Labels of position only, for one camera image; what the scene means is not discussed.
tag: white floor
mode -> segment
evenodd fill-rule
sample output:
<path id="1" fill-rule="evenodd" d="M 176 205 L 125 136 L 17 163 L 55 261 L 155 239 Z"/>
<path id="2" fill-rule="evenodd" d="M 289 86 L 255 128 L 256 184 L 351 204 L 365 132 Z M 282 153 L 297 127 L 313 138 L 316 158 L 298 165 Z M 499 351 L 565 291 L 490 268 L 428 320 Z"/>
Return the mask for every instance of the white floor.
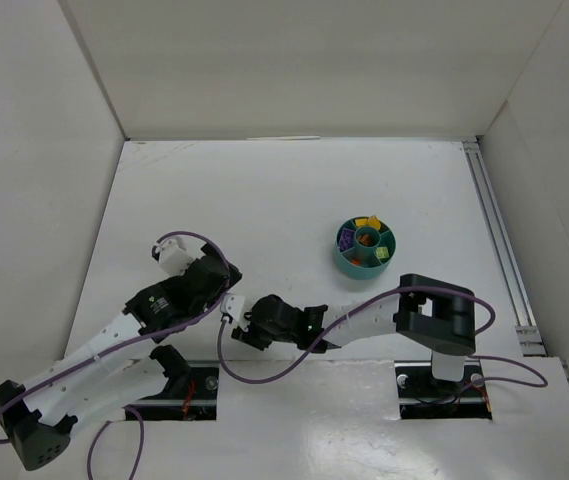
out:
<path id="1" fill-rule="evenodd" d="M 377 214 L 397 252 L 370 283 L 331 260 L 339 225 Z M 150 246 L 170 230 L 218 243 L 244 279 L 235 291 L 277 293 L 308 306 L 360 301 L 420 273 L 471 288 L 498 321 L 478 353 L 521 357 L 515 317 L 460 143 L 424 140 L 127 143 L 88 272 L 68 351 L 97 333 L 139 289 L 163 278 Z M 478 309 L 478 324 L 485 314 Z M 214 359 L 219 317 L 175 336 L 187 359 Z M 234 368 L 272 373 L 298 355 L 230 339 Z M 362 340 L 318 356 L 280 382 L 247 386 L 221 376 L 215 422 L 147 423 L 139 478 L 565 479 L 569 387 L 557 359 L 526 359 L 549 378 L 536 390 L 490 385 L 493 421 L 399 421 L 392 360 L 427 358 L 408 340 Z M 485 373 L 529 378 L 512 366 Z M 21 478 L 81 478 L 94 432 Z M 111 427 L 96 451 L 99 478 L 127 478 L 138 438 Z"/>

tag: white robotic arm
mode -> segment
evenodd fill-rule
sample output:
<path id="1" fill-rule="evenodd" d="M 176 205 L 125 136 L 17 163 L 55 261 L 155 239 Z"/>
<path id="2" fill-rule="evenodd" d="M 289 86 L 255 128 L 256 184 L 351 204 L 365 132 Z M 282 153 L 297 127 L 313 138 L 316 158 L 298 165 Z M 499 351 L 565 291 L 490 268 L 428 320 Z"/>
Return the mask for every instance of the white robotic arm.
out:
<path id="1" fill-rule="evenodd" d="M 207 244 L 202 251 L 194 259 L 178 238 L 159 245 L 156 260 L 170 275 L 167 280 L 140 291 L 109 325 L 51 369 L 22 384 L 7 380 L 0 385 L 0 424 L 27 470 L 55 459 L 84 426 L 109 412 L 181 389 L 190 367 L 174 347 L 160 345 L 167 336 L 163 333 L 193 324 L 220 301 L 222 320 L 234 327 L 232 337 L 260 350 L 275 341 L 324 353 L 355 340 L 399 333 L 431 348 L 434 377 L 451 381 L 462 379 L 466 356 L 475 351 L 474 305 L 464 298 L 472 292 L 461 287 L 405 275 L 399 297 L 301 310 L 276 295 L 251 302 L 228 293 L 241 274 L 215 248 Z M 428 299 L 431 316 L 421 313 Z M 102 355 L 122 343 L 125 348 Z M 87 359 L 94 362 L 14 402 Z M 9 402 L 14 405 L 5 408 Z"/>

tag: black mount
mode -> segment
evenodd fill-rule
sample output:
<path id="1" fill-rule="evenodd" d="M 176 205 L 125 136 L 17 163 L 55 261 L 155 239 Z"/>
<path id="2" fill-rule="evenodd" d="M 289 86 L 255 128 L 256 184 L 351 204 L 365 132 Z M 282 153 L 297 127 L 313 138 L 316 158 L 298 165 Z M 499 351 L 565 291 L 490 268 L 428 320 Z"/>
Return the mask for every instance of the black mount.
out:
<path id="1" fill-rule="evenodd" d="M 440 282 L 414 273 L 400 277 L 400 287 L 441 287 L 473 295 L 467 288 Z M 420 313 L 427 300 L 433 302 L 431 316 Z M 475 353 L 475 305 L 455 295 L 404 293 L 393 315 L 397 333 L 445 355 Z"/>

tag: round container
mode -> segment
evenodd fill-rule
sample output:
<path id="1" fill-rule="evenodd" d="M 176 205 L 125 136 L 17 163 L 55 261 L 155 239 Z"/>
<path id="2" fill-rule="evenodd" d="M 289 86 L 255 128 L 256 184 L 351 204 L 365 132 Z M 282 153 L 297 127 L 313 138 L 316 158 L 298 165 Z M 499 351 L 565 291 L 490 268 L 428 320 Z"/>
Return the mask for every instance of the round container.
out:
<path id="1" fill-rule="evenodd" d="M 393 258 L 395 253 L 395 236 L 388 226 L 382 223 L 379 230 L 370 226 L 357 227 L 355 219 L 368 217 L 355 217 L 345 222 L 337 231 L 335 244 L 333 246 L 335 264 L 340 271 L 356 280 L 370 280 L 380 275 Z M 352 245 L 340 245 L 342 234 L 344 237 L 352 238 Z M 368 245 L 362 245 L 357 239 L 362 235 L 369 235 Z M 386 247 L 388 258 L 378 258 L 376 251 L 380 247 Z"/>

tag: rectangular cutout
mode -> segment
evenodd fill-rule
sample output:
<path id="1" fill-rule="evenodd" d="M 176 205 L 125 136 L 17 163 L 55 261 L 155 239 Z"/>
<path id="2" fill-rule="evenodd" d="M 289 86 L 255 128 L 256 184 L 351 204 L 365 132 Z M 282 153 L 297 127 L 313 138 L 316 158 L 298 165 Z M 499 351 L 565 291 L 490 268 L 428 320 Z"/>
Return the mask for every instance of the rectangular cutout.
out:
<path id="1" fill-rule="evenodd" d="M 473 374 L 483 375 L 479 364 L 467 364 L 461 382 L 433 378 L 429 362 L 398 362 L 395 364 L 395 374 L 403 420 L 492 418 L 490 399 L 484 386 L 480 390 L 469 388 L 461 396 L 457 395 L 461 388 L 470 383 Z"/>
<path id="2" fill-rule="evenodd" d="M 135 402 L 144 420 L 203 421 L 217 419 L 219 366 L 214 362 L 191 364 L 186 383 L 175 395 L 162 392 Z M 126 412 L 126 420 L 136 420 Z"/>

